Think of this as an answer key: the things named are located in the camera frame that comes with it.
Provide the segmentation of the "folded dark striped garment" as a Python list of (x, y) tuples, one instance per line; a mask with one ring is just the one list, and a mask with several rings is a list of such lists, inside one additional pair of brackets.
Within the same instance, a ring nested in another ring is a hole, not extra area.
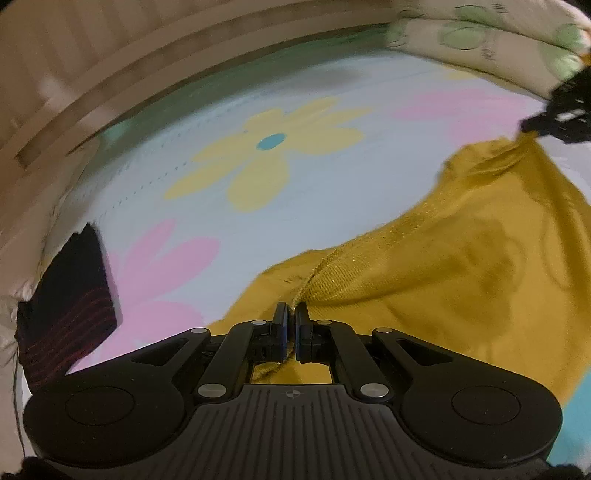
[(30, 300), (18, 304), (15, 339), (29, 391), (63, 377), (117, 327), (95, 229), (70, 236)]

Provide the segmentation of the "white pillow at bedside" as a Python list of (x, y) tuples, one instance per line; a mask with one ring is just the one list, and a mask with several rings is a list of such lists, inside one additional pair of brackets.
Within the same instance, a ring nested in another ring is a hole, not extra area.
[(1, 209), (1, 468), (12, 470), (23, 458), (14, 406), (17, 363), (17, 306), (37, 282), (45, 237), (56, 201), (39, 199)]

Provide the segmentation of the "beige wooden headboard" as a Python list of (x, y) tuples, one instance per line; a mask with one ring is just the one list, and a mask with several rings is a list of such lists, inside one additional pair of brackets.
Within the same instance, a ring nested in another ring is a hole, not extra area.
[(1, 201), (118, 119), (196, 80), (283, 78), (283, 49), (394, 17), (390, 1), (10, 1), (1, 9)]

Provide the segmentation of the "mustard yellow knit sweater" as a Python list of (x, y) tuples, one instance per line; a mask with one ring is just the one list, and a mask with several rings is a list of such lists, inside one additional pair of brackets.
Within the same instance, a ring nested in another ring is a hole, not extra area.
[(566, 402), (590, 367), (590, 207), (534, 134), (470, 144), (400, 218), (260, 273), (211, 332), (280, 302), (400, 330)]

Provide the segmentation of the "floral white folded quilt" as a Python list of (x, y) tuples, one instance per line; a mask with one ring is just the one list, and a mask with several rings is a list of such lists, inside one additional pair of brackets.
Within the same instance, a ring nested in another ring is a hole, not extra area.
[(397, 1), (386, 45), (542, 98), (590, 61), (590, 17), (567, 1)]

